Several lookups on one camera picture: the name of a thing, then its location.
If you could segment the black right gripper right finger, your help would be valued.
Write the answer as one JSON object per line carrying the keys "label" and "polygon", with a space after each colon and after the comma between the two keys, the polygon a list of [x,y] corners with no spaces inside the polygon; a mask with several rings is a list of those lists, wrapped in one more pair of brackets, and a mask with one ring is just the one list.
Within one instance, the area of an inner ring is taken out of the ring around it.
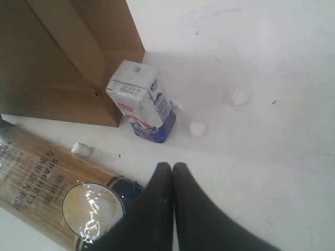
{"label": "black right gripper right finger", "polygon": [[279,250],[220,210],[185,163],[173,166],[173,181],[180,250]]}

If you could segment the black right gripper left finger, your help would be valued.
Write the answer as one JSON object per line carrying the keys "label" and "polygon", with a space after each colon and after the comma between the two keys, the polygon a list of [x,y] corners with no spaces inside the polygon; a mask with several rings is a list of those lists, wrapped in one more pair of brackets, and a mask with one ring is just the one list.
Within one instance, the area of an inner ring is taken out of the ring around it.
{"label": "black right gripper left finger", "polygon": [[172,169],[158,163],[126,215],[88,250],[172,250],[173,200]]}

